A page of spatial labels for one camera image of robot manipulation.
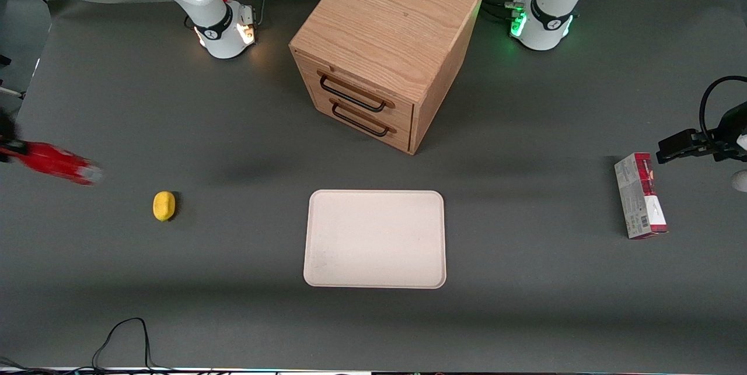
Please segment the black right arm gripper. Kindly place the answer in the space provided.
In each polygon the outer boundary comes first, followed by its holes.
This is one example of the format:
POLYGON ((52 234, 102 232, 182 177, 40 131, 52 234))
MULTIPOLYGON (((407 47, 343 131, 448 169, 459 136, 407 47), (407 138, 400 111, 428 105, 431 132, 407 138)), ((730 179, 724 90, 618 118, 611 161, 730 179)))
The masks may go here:
POLYGON ((1 147, 16 149, 16 125, 4 109, 1 108, 1 147))

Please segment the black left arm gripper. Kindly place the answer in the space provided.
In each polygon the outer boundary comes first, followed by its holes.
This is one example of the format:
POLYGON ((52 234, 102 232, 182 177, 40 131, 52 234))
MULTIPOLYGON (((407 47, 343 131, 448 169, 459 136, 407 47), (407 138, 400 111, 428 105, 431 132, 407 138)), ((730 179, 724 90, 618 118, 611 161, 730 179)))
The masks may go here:
MULTIPOLYGON (((713 141, 713 160, 733 159, 746 162, 745 148, 746 102, 728 110, 717 127, 709 130, 713 141)), ((657 162, 669 163, 678 158, 711 155, 711 146, 702 132, 695 129, 680 131, 657 143, 657 162)))

